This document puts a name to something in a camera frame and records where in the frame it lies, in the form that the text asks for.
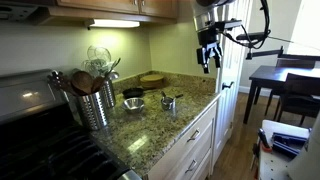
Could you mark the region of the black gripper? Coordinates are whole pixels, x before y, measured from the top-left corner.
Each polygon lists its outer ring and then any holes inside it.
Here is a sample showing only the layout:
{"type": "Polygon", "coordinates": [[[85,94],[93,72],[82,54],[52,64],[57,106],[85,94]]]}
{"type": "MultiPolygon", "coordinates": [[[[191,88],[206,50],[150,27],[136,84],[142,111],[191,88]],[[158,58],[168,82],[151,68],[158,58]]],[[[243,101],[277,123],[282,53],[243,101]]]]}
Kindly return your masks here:
{"type": "Polygon", "coordinates": [[[196,50],[197,61],[202,65],[205,74],[209,74],[209,60],[215,59],[216,68],[221,68],[220,58],[223,55],[220,43],[218,42],[217,31],[207,29],[198,33],[200,48],[196,50]]]}

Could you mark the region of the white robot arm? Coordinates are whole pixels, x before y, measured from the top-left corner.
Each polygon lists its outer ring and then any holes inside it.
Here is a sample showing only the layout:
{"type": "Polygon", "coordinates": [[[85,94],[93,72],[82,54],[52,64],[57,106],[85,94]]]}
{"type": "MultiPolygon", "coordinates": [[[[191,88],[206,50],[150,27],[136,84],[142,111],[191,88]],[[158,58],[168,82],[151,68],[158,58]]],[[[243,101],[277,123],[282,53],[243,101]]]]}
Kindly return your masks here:
{"type": "Polygon", "coordinates": [[[218,35],[225,30],[232,30],[242,24],[241,20],[217,20],[217,8],[233,3],[235,0],[192,0],[193,20],[200,48],[196,50],[197,62],[205,74],[210,72],[209,61],[214,59],[215,66],[220,68],[223,55],[218,35]]]}

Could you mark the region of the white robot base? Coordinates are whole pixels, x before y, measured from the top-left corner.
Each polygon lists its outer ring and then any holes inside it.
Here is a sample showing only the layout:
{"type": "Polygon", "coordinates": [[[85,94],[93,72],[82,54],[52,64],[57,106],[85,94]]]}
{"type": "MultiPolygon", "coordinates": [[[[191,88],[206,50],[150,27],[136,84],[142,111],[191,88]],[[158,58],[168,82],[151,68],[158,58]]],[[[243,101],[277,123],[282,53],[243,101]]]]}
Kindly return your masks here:
{"type": "Polygon", "coordinates": [[[292,180],[320,180],[320,114],[308,141],[289,163],[288,174],[292,180]]]}

